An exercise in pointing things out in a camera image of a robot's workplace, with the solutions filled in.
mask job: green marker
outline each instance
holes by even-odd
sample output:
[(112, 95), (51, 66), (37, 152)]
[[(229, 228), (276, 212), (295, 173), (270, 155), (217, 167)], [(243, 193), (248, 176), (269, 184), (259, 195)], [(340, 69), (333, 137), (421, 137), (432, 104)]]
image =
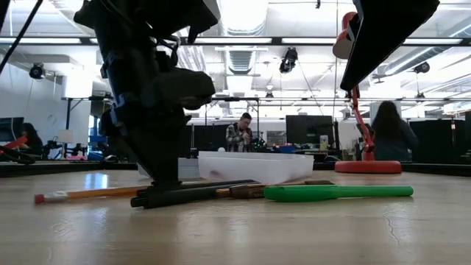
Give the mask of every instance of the green marker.
[(317, 202), (326, 199), (352, 197), (405, 197), (411, 196), (411, 186), (392, 185), (293, 185), (266, 187), (266, 199), (277, 202)]

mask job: pink eraser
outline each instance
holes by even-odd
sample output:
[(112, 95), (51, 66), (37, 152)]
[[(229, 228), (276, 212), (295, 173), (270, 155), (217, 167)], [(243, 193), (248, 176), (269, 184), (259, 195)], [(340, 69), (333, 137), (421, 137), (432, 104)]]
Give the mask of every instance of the pink eraser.
[(44, 194), (35, 195), (35, 204), (40, 204), (40, 203), (43, 203), (43, 202), (45, 202)]

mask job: white box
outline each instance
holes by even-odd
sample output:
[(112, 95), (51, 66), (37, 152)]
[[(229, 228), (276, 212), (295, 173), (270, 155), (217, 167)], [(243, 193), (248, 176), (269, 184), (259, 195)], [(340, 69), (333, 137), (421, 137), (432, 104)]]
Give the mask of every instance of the white box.
[(199, 176), (209, 180), (256, 180), (284, 183), (312, 175), (314, 158), (307, 155), (246, 152), (199, 152)]

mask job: long hair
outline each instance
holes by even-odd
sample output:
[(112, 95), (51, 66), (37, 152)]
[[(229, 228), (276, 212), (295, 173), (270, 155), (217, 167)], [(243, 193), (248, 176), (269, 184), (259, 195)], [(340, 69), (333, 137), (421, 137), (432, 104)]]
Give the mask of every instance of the long hair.
[(379, 138), (401, 138), (400, 116), (396, 104), (390, 101), (381, 103), (373, 121), (372, 128)]
[(35, 141), (39, 139), (38, 131), (36, 131), (35, 127), (32, 126), (29, 122), (23, 123), (23, 131), (26, 132), (26, 137), (30, 141)]

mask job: desk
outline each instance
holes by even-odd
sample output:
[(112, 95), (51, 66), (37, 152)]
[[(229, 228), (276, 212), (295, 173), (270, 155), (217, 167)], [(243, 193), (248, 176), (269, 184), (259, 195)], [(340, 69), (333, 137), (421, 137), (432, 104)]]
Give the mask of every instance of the desk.
[(220, 199), (141, 210), (33, 194), (146, 185), (137, 171), (0, 179), (0, 264), (471, 264), (471, 179), (314, 172), (338, 184), (412, 185), (412, 198), (276, 203)]

